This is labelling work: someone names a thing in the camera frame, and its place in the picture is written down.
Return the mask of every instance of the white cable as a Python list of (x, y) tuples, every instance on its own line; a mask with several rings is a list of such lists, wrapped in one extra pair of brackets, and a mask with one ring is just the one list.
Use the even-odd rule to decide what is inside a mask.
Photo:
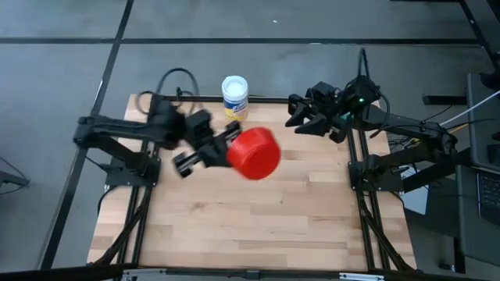
[(464, 111), (464, 112), (462, 112), (462, 113), (458, 114), (457, 116), (455, 116), (455, 117), (453, 117), (453, 118), (451, 118), (451, 119), (449, 119), (449, 120), (444, 121), (443, 123), (439, 124), (439, 126), (443, 126), (443, 125), (448, 124), (448, 123), (450, 123), (451, 121), (453, 121), (453, 120), (455, 120), (455, 119), (457, 119), (457, 118), (459, 118), (459, 117), (462, 117), (463, 115), (467, 114), (468, 112), (470, 112), (470, 111), (474, 110), (474, 109), (475, 109), (476, 107), (478, 107), (479, 105), (482, 105), (483, 103), (485, 103), (485, 102), (486, 102), (486, 101), (488, 101), (489, 99), (493, 98), (493, 97), (494, 97), (494, 96), (496, 96), (497, 94), (500, 94), (500, 91), (498, 91), (498, 92), (496, 92), (496, 93), (492, 94), (491, 96), (489, 96), (489, 97), (485, 98), (484, 100), (482, 100), (482, 101), (481, 101), (480, 103), (478, 103), (477, 105), (475, 105), (475, 106), (473, 106), (473, 107), (471, 107), (471, 108), (467, 109), (466, 111)]

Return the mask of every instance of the gray floor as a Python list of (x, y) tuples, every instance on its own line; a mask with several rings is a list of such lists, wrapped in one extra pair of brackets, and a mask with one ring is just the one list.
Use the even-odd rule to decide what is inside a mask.
[[(124, 0), (0, 0), (0, 37), (114, 37)], [(483, 0), (469, 1), (488, 38), (498, 46), (498, 22)], [(125, 37), (462, 37), (473, 33), (458, 5), (388, 0), (136, 0)], [(78, 116), (87, 115), (102, 78), (108, 44), (0, 44), (0, 156), (22, 169), (29, 188), (0, 196), (0, 272), (33, 269), (76, 148)], [(359, 47), (347, 45), (186, 44), (120, 48), (102, 114), (122, 117), (129, 94), (151, 90), (166, 70), (191, 70), (203, 94), (220, 94), (227, 75), (242, 75), (251, 94), (303, 94), (319, 80), (343, 87), (355, 75)], [(373, 79), (393, 113), (425, 118), (422, 94), (464, 92), (469, 72), (489, 72), (479, 48), (369, 46)], [(172, 93), (186, 85), (173, 76)], [(437, 120), (462, 111), (454, 107)], [(466, 130), (458, 133), (468, 146)], [(98, 153), (90, 156), (105, 161)], [(83, 265), (102, 194), (104, 174), (85, 164), (55, 266)], [(4, 186), (0, 192), (11, 187)], [(409, 221), (420, 269), (446, 273), (451, 240)], [(467, 261), (468, 276), (493, 279), (500, 269)]]

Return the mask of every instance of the wooden tabletop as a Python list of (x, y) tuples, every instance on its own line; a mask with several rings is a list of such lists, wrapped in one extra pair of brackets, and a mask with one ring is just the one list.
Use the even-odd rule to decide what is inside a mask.
[[(147, 108), (148, 97), (142, 99)], [(203, 105), (212, 113), (214, 129), (223, 130), (228, 120), (222, 103)], [(281, 162), (264, 180), (245, 180), (232, 169), (203, 169), (201, 164), (187, 179), (181, 179), (171, 159), (188, 148), (160, 151), (162, 174), (152, 192), (139, 264), (366, 270), (359, 211), (348, 179), (347, 141), (335, 144), (328, 137), (295, 134), (293, 128), (284, 126), (288, 118), (287, 105), (250, 104), (248, 118), (242, 123), (244, 129), (271, 129), (281, 146)], [(125, 119), (145, 122), (134, 106), (133, 95)], [(135, 151), (141, 146), (136, 140), (120, 141)], [(356, 145), (361, 159), (357, 138)], [(370, 153), (389, 152), (385, 133), (369, 140), (368, 146)], [(88, 261), (100, 258), (120, 233), (130, 191), (130, 187), (119, 187), (102, 202)], [(415, 267), (401, 202), (386, 192), (377, 196), (387, 238)], [(371, 234), (375, 262), (380, 266), (377, 241)], [(134, 239), (132, 233), (127, 261)]]

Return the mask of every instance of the red plastic bowl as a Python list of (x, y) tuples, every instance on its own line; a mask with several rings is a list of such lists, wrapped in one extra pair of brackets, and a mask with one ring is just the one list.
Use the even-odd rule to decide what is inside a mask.
[(280, 163), (281, 150), (273, 133), (263, 127), (241, 133), (227, 151), (227, 161), (241, 175), (261, 180), (270, 175)]

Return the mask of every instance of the black metal frame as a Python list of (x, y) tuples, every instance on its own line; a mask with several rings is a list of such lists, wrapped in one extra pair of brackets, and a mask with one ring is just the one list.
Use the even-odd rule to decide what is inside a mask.
[[(472, 14), (468, 10), (466, 3), (464, 0), (426, 0), (426, 2), (454, 2), (460, 3), (462, 8), (464, 9), (464, 13), (466, 14), (468, 20), (470, 21), (470, 17)], [(0, 44), (111, 44), (112, 48), (109, 53), (109, 57), (107, 63), (104, 68), (104, 72), (102, 74), (102, 81), (98, 88), (95, 102), (91, 109), (91, 116), (96, 116), (102, 107), (102, 103), (104, 101), (105, 93), (107, 87), (109, 85), (109, 80), (113, 71), (113, 67), (116, 62), (116, 57), (118, 55), (118, 51), (120, 50), (120, 45), (122, 44), (348, 44), (348, 45), (469, 45), (469, 46), (477, 46), (482, 47), (486, 52), (490, 60), (493, 63), (496, 62), (496, 57), (492, 55), (491, 50), (489, 50), (488, 43), (484, 40), (482, 33), (479, 30), (479, 27), (474, 23), (471, 23), (471, 27), (476, 34), (476, 39), (462, 39), (462, 38), (445, 38), (445, 39), (433, 39), (433, 38), (406, 38), (406, 39), (384, 39), (384, 38), (375, 38), (375, 39), (342, 39), (342, 38), (123, 38), (123, 34), (125, 28), (127, 26), (130, 12), (132, 10), (134, 4), (134, 0), (127, 0), (125, 5), (125, 9), (123, 11), (122, 19), (120, 21), (120, 25), (118, 27), (118, 31), (116, 32), (115, 37), (0, 37)], [(202, 97), (203, 102), (209, 101), (221, 101), (221, 97)], [(265, 103), (286, 103), (287, 100), (284, 98), (257, 98), (250, 97), (250, 102), (265, 102)], [(364, 137), (364, 133), (360, 132), (360, 137), (362, 141), (362, 152), (363, 155), (368, 154), (366, 138)], [(350, 133), (350, 137), (348, 138), (349, 147), (355, 149), (353, 145), (352, 132)], [(143, 142), (141, 150), (144, 151), (148, 147), (146, 142)], [(158, 154), (158, 148), (153, 150), (153, 154)], [(52, 223), (49, 227), (49, 232), (45, 244), (42, 248), (41, 256), (39, 259), (39, 268), (41, 270), (48, 270), (52, 268), (52, 264), (55, 259), (55, 255), (57, 253), (57, 248), (59, 246), (59, 241), (61, 240), (61, 236), (63, 234), (64, 226), (66, 225), (66, 220), (68, 218), (68, 214), (70, 212), (71, 204), (73, 202), (77, 185), (80, 179), (80, 175), (84, 166), (85, 156), (87, 154), (87, 149), (78, 149), (73, 158), (73, 163), (71, 165), (70, 172), (68, 177), (66, 178), (66, 182), (64, 188), (62, 190), (61, 198), (59, 199), (59, 203), (56, 207), (56, 215), (52, 220)], [(351, 150), (351, 156), (355, 156), (355, 151), (353, 154), (353, 150)], [(132, 193), (130, 196), (126, 223), (130, 221), (134, 214), (134, 210), (137, 207), (138, 194), (140, 187), (133, 187)], [(122, 269), (130, 269), (137, 267), (140, 253), (141, 253), (141, 242), (144, 237), (144, 229), (145, 222), (147, 219), (147, 209), (149, 205), (149, 198), (151, 196), (151, 188), (147, 188), (145, 190), (145, 208), (146, 213), (143, 214), (139, 221), (139, 227), (137, 232), (137, 238), (134, 245), (134, 252), (132, 257), (131, 264), (124, 264)], [(361, 192), (356, 192), (358, 202), (364, 203), (364, 194)], [(375, 223), (382, 228), (381, 220), (380, 220), (380, 210), (378, 209), (377, 203), (377, 195), (375, 193), (370, 193), (370, 203), (372, 206), (372, 212), (374, 216)], [(392, 271), (384, 271), (375, 269), (375, 264), (373, 260), (373, 250), (371, 248), (370, 242), (370, 231), (369, 226), (366, 221), (361, 217), (362, 209), (360, 207), (360, 219), (362, 225), (362, 233), (363, 233), (363, 241), (365, 243), (366, 250), (366, 260), (368, 269), (370, 272), (379, 272), (383, 273), (387, 276), (397, 275), (397, 272)], [(388, 269), (388, 253), (380, 247), (381, 253), (381, 263), (384, 269)], [(125, 246), (120, 248), (118, 253), (118, 263), (124, 263), (125, 259)], [(108, 265), (109, 269), (116, 267), (120, 267), (119, 265)], [(87, 270), (84, 271), (92, 271), (95, 270), (94, 267), (88, 267)], [(68, 272), (72, 272), (72, 274), (80, 271), (72, 271), (68, 269)], [(219, 276), (241, 276), (247, 277), (250, 279), (255, 279), (256, 277), (327, 277), (333, 278), (338, 277), (339, 272), (300, 272), (300, 271), (248, 271), (248, 270), (219, 270), (219, 269), (204, 269), (199, 271), (197, 269), (168, 269), (164, 270), (165, 274), (192, 274), (197, 275), (201, 272), (203, 275), (219, 275)]]

